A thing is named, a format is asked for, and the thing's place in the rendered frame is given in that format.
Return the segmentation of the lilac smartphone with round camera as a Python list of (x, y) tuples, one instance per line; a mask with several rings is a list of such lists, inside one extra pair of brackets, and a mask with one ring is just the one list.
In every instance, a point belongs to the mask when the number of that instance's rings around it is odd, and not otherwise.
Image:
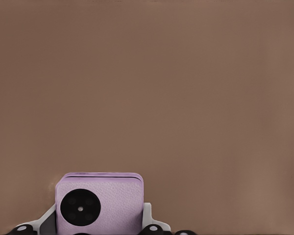
[(67, 173), (55, 187), (58, 235), (136, 235), (143, 208), (144, 181), (137, 173)]

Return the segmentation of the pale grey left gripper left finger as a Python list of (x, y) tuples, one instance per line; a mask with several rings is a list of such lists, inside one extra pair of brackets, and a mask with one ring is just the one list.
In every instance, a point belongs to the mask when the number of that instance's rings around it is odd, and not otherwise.
[(9, 235), (57, 235), (55, 204), (39, 219), (13, 228)]

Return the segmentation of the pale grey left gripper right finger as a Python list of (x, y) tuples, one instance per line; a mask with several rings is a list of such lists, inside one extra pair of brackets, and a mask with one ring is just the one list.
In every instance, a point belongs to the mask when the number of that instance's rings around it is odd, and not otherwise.
[(152, 218), (151, 203), (144, 203), (141, 235), (171, 235), (167, 223)]

